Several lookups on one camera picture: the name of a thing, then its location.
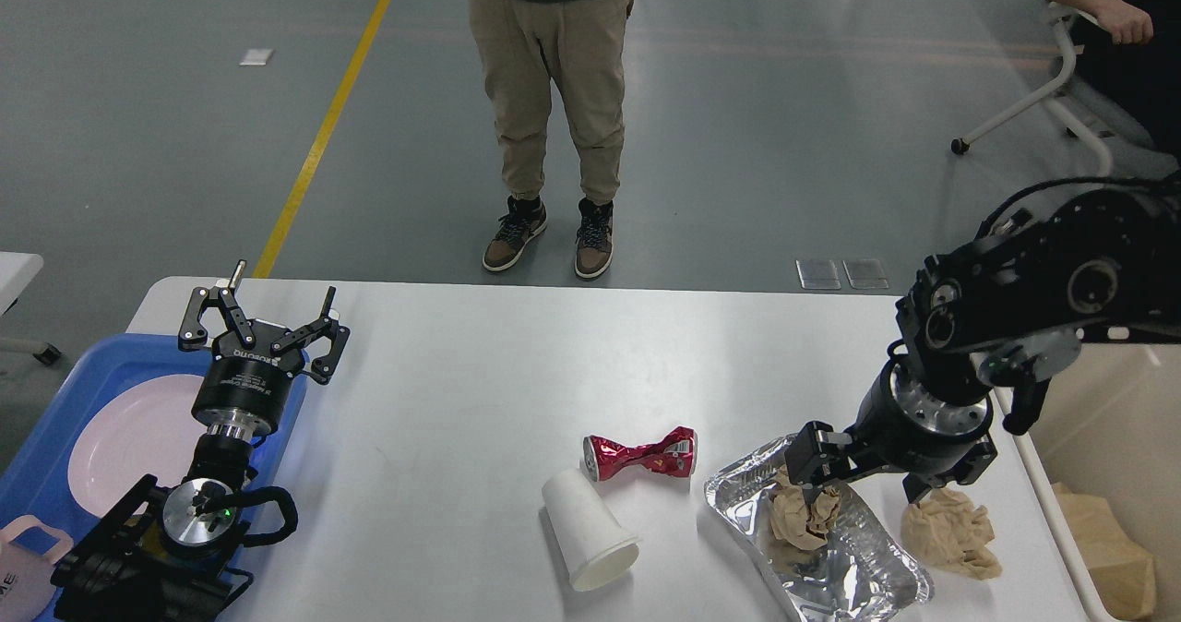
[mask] caster wheel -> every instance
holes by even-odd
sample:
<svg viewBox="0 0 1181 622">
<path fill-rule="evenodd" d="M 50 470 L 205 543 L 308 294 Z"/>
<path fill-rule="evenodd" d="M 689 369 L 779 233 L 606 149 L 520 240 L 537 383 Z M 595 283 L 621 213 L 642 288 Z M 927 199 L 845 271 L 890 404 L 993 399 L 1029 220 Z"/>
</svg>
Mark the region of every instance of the caster wheel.
<svg viewBox="0 0 1181 622">
<path fill-rule="evenodd" d="M 34 360 L 44 362 L 46 366 L 51 366 L 52 362 L 58 361 L 61 358 L 61 349 L 54 348 L 53 345 L 47 346 L 47 348 L 41 349 L 40 353 L 33 354 Z"/>
</svg>

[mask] crumpled paper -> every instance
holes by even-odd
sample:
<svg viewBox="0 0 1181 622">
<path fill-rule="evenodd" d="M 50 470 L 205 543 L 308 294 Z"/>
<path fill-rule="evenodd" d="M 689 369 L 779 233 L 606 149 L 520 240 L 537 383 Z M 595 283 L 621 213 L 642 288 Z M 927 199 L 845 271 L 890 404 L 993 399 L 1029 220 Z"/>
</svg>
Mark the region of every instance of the crumpled paper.
<svg viewBox="0 0 1181 622">
<path fill-rule="evenodd" d="M 1065 484 L 1055 484 L 1053 492 L 1103 608 L 1120 620 L 1150 616 L 1156 609 L 1153 554 L 1128 538 L 1103 497 L 1072 493 Z"/>
<path fill-rule="evenodd" d="M 927 565 L 984 581 L 1000 576 L 988 510 L 959 491 L 935 489 L 902 513 L 902 545 Z"/>
<path fill-rule="evenodd" d="M 816 550 L 828 543 L 828 532 L 836 525 L 841 511 L 841 496 L 836 489 L 824 489 L 815 504 L 807 504 L 803 489 L 788 479 L 781 466 L 771 490 L 771 532 L 776 539 L 788 542 L 803 551 Z"/>
</svg>

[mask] brown sneaker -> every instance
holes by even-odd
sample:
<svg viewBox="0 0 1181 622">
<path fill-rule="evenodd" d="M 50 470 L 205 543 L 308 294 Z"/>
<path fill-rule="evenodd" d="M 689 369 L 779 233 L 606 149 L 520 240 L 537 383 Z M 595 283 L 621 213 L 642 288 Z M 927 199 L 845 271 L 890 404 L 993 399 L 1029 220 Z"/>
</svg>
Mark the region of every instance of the brown sneaker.
<svg viewBox="0 0 1181 622">
<path fill-rule="evenodd" d="M 546 205 L 537 198 L 535 209 L 526 201 L 509 197 L 509 214 L 501 217 L 501 228 L 484 251 L 484 268 L 488 271 L 504 271 L 521 258 L 527 244 L 546 229 Z"/>
<path fill-rule="evenodd" d="M 582 202 L 579 202 L 579 211 L 582 211 L 582 225 L 579 227 L 576 236 L 574 273 L 578 273 L 579 277 L 599 277 L 611 264 L 614 203 L 607 202 L 606 205 L 595 207 L 594 202 L 583 197 Z"/>
</svg>

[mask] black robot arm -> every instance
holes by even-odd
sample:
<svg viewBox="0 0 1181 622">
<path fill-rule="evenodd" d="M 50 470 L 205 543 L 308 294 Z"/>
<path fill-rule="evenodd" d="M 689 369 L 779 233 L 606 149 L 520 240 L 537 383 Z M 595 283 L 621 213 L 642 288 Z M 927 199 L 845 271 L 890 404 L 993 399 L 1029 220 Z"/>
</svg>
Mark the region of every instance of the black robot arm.
<svg viewBox="0 0 1181 622">
<path fill-rule="evenodd" d="M 229 567 L 239 548 L 263 546 L 296 530 L 299 513 L 278 486 L 250 489 L 257 471 L 254 449 L 279 428 L 296 374 L 328 384 L 348 341 L 348 328 L 332 316 L 329 287 L 320 316 L 300 328 L 248 319 L 235 293 L 244 261 L 226 287 L 195 287 L 177 345 L 202 349 L 208 333 L 201 316 L 217 309 L 226 332 L 213 341 L 211 362 L 193 405 L 207 425 L 197 439 L 184 480 L 156 485 L 148 474 L 131 487 L 53 574 L 63 588 L 54 616 L 71 622 L 210 622 L 253 582 Z M 328 339 L 328 353 L 304 361 L 302 348 Z M 248 533 L 242 512 L 274 503 L 282 526 Z M 136 509 L 146 505 L 146 511 Z M 234 587 L 228 576 L 244 577 Z"/>
<path fill-rule="evenodd" d="M 1025 433 L 1081 341 L 1104 341 L 1113 327 L 1125 328 L 1122 341 L 1181 341 L 1177 176 L 1051 184 L 1103 185 L 1045 218 L 1020 209 L 994 225 L 994 215 L 977 240 L 925 260 L 896 305 L 902 339 L 856 421 L 843 432 L 809 421 L 785 453 L 809 500 L 879 472 L 906 473 L 911 502 L 971 484 L 997 457 L 992 387 L 1013 387 L 1004 427 Z"/>
</svg>

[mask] human hand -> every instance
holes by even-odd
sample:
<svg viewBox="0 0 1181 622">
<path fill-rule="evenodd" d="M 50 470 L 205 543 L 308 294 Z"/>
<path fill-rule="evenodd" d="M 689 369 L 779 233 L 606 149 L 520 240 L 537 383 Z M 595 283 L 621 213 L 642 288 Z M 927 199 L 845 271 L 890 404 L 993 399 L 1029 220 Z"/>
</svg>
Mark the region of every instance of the human hand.
<svg viewBox="0 0 1181 622">
<path fill-rule="evenodd" d="M 1114 45 L 1146 45 L 1153 39 L 1153 18 L 1123 0 L 1097 9 L 1095 18 Z"/>
</svg>

